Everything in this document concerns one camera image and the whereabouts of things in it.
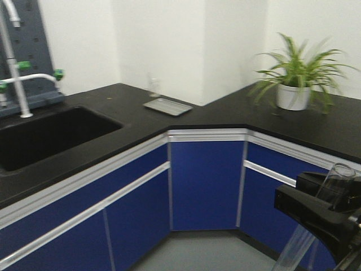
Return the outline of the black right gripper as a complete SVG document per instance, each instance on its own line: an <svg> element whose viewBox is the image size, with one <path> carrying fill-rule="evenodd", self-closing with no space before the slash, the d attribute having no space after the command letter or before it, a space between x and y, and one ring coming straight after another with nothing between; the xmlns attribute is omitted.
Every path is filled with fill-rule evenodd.
<svg viewBox="0 0 361 271"><path fill-rule="evenodd" d="M360 270L360 177L302 172L296 189L276 188L274 207L324 244L336 270Z"/></svg>

